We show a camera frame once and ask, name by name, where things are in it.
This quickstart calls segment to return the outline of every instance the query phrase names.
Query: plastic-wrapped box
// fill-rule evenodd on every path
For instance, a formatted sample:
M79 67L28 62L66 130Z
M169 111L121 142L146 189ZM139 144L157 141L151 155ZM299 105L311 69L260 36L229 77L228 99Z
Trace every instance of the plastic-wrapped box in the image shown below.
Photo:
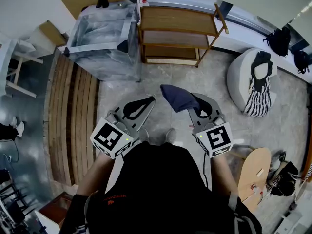
M130 1L83 10L68 39L69 58L99 80L140 80L137 7Z

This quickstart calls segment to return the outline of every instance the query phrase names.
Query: black cable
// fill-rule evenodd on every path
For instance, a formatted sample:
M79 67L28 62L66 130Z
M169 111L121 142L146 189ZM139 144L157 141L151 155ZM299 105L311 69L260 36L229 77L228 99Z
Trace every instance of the black cable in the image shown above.
M13 160L9 160L9 158L8 158L8 156L6 154L3 154L3 155L4 155L4 157L6 157L6 159L7 159L7 161L9 163L17 163L19 161L19 159L20 159L20 153L19 153L19 150L18 150L18 147L17 147L15 141L13 141L13 140L1 140L0 142L9 142L9 141L12 141L14 143L15 148L16 148L16 152L18 154L18 157L17 157L17 159L15 161L13 161Z
M208 188L208 179L207 179L207 176L205 174L205 161L206 161L206 152L204 152L204 165L203 165L204 170L203 170L203 174L204 174L205 179L206 179L206 187Z

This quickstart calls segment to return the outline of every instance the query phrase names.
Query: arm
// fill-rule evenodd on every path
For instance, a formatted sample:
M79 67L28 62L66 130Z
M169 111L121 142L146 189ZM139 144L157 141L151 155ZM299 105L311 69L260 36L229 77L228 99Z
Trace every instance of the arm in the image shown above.
M92 167L79 184L77 194L89 196L99 189L105 190L115 160L100 152Z
M77 228L84 226L85 202L88 196L98 189L106 189L114 163L114 159L109 158L102 152L97 156L92 167L79 184L77 194L73 197L59 234L77 233Z
M238 195L237 184L233 178L225 155L218 155L210 159L213 192L221 195Z

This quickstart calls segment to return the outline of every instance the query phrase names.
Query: wooden stool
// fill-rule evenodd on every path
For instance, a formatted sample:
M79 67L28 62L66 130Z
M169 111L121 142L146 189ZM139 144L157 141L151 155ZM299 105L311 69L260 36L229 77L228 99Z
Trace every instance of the wooden stool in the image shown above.
M268 148L257 148L247 146L253 151L247 156L243 157L238 153L229 152L232 155L240 157L243 160L241 170L237 176L238 196L249 209L254 212L258 203L261 200L260 191L263 190L271 163L271 152ZM258 192L253 195L252 185L258 187Z

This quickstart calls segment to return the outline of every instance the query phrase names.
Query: wooden shelving unit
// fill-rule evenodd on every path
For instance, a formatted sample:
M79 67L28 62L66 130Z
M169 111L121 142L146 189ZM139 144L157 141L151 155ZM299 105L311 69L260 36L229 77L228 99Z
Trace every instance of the wooden shelving unit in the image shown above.
M209 14L171 7L143 7L139 27L142 61L198 67L221 32L229 33L217 4L215 8ZM217 13L223 24L219 31L214 21ZM208 36L214 37L211 43ZM202 56L200 49L206 50Z

